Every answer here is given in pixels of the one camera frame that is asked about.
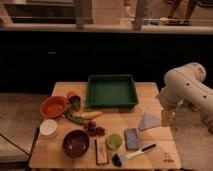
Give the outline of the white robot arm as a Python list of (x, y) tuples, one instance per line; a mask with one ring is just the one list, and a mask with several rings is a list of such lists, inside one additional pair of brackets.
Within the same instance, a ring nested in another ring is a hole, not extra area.
[(213, 135), (213, 89), (203, 83), (205, 78), (205, 68), (196, 62), (173, 68), (164, 75), (165, 86), (158, 99), (167, 115), (174, 112), (182, 100), (195, 105), (202, 112), (208, 132)]

